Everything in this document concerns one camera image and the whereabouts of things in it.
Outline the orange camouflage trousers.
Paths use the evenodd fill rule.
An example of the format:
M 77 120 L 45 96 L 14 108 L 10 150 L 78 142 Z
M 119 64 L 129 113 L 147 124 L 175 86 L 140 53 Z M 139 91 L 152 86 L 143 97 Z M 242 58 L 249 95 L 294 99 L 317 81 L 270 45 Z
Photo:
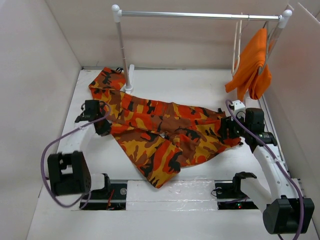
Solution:
M 110 134 L 153 187 L 241 144 L 221 138 L 223 111 L 139 98 L 122 91 L 125 83 L 123 73 L 105 67 L 89 90 L 109 112 Z

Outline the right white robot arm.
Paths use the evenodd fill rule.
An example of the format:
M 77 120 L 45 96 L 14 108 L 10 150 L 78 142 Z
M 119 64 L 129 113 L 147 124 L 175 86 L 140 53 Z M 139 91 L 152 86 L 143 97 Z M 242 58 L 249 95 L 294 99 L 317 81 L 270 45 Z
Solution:
M 258 161 L 268 189 L 251 172 L 234 175 L 231 191 L 237 197 L 250 199 L 260 210 L 266 231 L 277 235 L 293 234 L 297 240 L 305 234 L 315 210 L 311 198 L 303 197 L 302 191 L 286 171 L 284 163 L 271 147 L 278 143 L 271 132 L 265 131 L 264 111 L 247 108 L 241 101 L 226 100 L 228 117 L 221 120 L 218 133 L 223 140 L 242 137 Z

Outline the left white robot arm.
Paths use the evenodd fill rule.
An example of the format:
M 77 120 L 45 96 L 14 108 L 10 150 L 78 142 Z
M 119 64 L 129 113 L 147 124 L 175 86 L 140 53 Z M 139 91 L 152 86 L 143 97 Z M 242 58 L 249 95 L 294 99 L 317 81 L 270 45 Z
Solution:
M 74 121 L 74 130 L 65 135 L 61 151 L 47 158 L 50 189 L 53 195 L 86 194 L 92 187 L 85 150 L 94 135 L 105 136 L 111 131 L 107 120 L 111 112 L 108 103 L 86 100 L 82 113 Z

